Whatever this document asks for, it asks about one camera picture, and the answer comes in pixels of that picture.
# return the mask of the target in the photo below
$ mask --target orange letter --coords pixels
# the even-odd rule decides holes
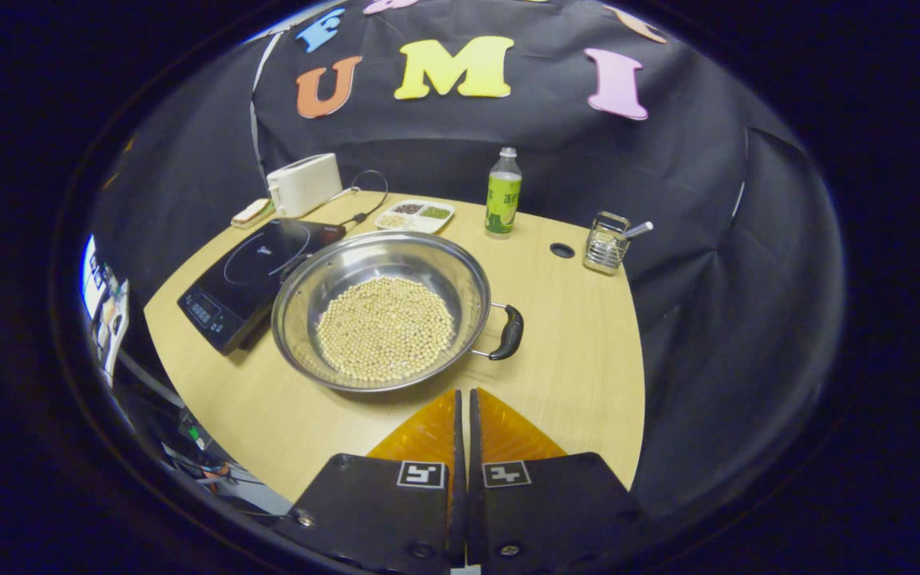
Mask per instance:
[[[354,68],[361,56],[351,56],[332,65],[336,72],[335,93],[327,101],[318,99],[318,80],[321,79],[324,68],[312,69],[304,72],[296,79],[296,112],[303,117],[328,116],[343,107],[350,99],[350,91],[354,86]]]

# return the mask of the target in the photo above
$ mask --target plastic bottle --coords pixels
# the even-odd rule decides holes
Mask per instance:
[[[506,239],[514,231],[521,196],[521,168],[516,157],[518,151],[504,147],[499,161],[489,171],[489,199],[485,203],[485,230],[490,237]]]

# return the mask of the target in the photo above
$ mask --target black pot handle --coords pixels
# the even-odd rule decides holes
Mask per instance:
[[[521,338],[523,336],[523,316],[521,312],[518,311],[514,306],[504,306],[501,304],[493,303],[492,307],[497,307],[506,310],[506,325],[503,327],[503,335],[500,338],[499,348],[492,353],[485,353],[478,350],[470,350],[471,353],[480,355],[482,357],[488,357],[492,360],[497,359],[506,359],[507,357],[514,355],[518,352],[518,348],[521,346]]]

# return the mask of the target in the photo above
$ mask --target wooden table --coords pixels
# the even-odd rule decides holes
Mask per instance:
[[[380,192],[350,192],[303,219],[337,223],[375,206]],[[390,199],[348,234],[372,232]],[[223,357],[176,306],[208,266],[252,230],[228,228],[187,260],[147,304],[145,316],[165,371],[201,425],[278,494],[295,502],[330,456],[365,455],[399,423],[450,389],[481,386],[521,412],[567,454],[595,451],[629,488],[644,428],[645,387],[634,302],[624,273],[603,276],[581,265],[587,228],[519,214],[508,240],[483,232],[485,206],[448,201],[453,219],[438,233],[467,248],[485,268],[495,302],[525,317],[521,349],[489,361],[471,354],[430,381],[381,394],[326,389],[297,374],[268,332],[249,351]],[[577,252],[549,251],[560,241]],[[501,310],[475,349],[499,345]]]

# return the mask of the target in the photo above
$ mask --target foam letter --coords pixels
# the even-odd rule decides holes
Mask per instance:
[[[654,32],[652,32],[651,28],[649,28],[649,25],[647,25],[647,23],[639,21],[638,18],[634,18],[634,16],[632,16],[631,14],[627,14],[627,12],[624,12],[623,10],[618,10],[617,8],[613,8],[612,6],[606,6],[605,8],[606,10],[612,10],[613,13],[617,15],[617,19],[620,19],[620,22],[624,23],[624,26],[627,26],[627,28],[634,30],[634,32],[639,33],[641,36],[644,36],[647,39],[653,42],[658,42],[660,44],[665,44],[668,42],[667,39],[662,38],[660,35],[657,35]]]
[[[372,14],[378,14],[383,10],[389,10],[390,8],[395,10],[395,8],[406,8],[414,4],[417,4],[417,0],[375,0],[368,4],[368,7],[364,8],[364,13],[370,16]]]
[[[351,56],[332,65],[336,72],[335,92],[327,101],[318,99],[318,80],[321,79],[324,68],[312,69],[311,72],[302,73],[296,79],[296,112],[303,117],[328,116],[343,107],[350,99],[350,91],[354,86],[354,68],[361,56]]]
[[[638,102],[638,85],[634,77],[635,70],[643,68],[641,62],[598,48],[585,48],[585,54],[595,61],[598,69],[598,91],[588,98],[589,105],[631,120],[648,117],[648,110]]]
[[[297,39],[303,38],[304,42],[307,43],[307,54],[317,50],[319,46],[331,40],[336,32],[339,32],[336,29],[336,26],[339,26],[337,16],[346,11],[347,8],[336,8],[329,14],[318,18],[313,25],[304,28],[303,32],[296,35]]]
[[[467,42],[457,55],[450,56],[438,40],[420,40],[399,48],[406,55],[406,68],[402,84],[394,95],[398,101],[424,98],[428,76],[438,95],[445,96],[453,84],[467,73],[457,92],[463,96],[502,98],[510,95],[510,87],[503,79],[503,62],[506,51],[514,40],[502,36],[478,36]]]

